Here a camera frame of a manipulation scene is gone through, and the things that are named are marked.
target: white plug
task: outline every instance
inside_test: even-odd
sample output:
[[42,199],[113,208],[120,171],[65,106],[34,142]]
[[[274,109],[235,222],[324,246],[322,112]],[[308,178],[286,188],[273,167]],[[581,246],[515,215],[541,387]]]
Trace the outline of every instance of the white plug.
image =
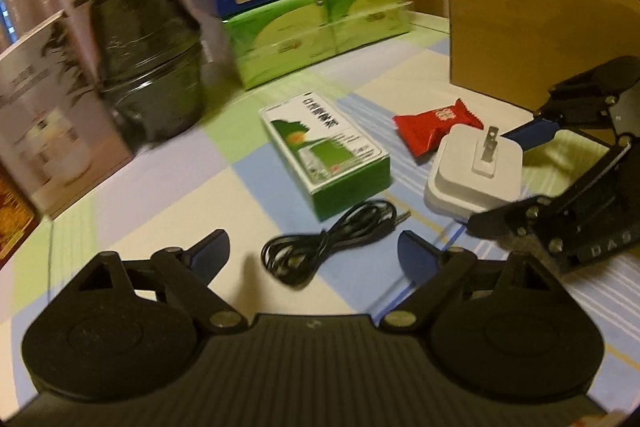
[[488,132],[457,124],[438,148],[424,191],[427,205],[467,221],[520,198],[522,148]]

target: green and white box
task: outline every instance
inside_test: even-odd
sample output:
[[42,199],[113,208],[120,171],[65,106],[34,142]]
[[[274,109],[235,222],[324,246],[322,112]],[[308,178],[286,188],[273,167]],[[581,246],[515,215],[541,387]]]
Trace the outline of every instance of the green and white box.
[[391,184],[388,152],[318,94],[299,94],[260,117],[321,221]]

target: green box side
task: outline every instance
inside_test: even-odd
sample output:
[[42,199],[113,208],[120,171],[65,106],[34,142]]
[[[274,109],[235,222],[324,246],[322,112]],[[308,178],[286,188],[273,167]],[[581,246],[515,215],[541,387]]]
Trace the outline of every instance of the green box side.
[[324,221],[390,186],[391,159],[387,156],[310,194],[310,199],[316,216]]

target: red candy wrapper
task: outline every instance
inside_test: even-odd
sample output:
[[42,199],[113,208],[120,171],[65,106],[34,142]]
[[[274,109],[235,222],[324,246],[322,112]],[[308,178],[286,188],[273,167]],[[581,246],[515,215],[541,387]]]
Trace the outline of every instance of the red candy wrapper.
[[478,117],[466,108],[459,98],[454,105],[422,114],[395,116],[398,133],[414,156],[436,150],[442,139],[457,123],[484,129]]

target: tablecloth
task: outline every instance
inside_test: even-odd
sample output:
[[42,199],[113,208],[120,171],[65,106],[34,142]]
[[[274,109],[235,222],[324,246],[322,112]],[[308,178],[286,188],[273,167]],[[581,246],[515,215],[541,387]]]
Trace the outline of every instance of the tablecloth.
[[[341,55],[265,86],[243,92],[233,82],[209,87],[211,108],[199,126],[138,156],[55,222],[44,220],[0,271],[0,417],[34,396],[20,358],[30,322],[100,250],[123,259],[148,258],[171,245],[190,247],[213,229],[231,238],[229,263],[210,287],[248,317],[257,312],[345,314],[374,320],[412,291],[396,255],[411,229],[443,248],[459,245],[482,259],[504,259],[494,243],[427,209],[430,162],[417,164],[391,117],[465,100],[485,124],[507,131],[531,115],[511,105],[449,85],[447,20],[416,14],[411,33]],[[333,100],[392,156],[394,183],[382,196],[412,217],[371,247],[347,251],[322,266],[314,281],[294,291],[260,266],[262,245],[283,232],[314,232],[318,223],[275,149],[258,110],[306,90]],[[527,153],[524,190],[556,195],[604,153],[596,142],[560,132]],[[591,396],[606,409],[631,410],[640,393],[640,259],[620,255],[562,281],[593,317],[606,340],[606,357]]]

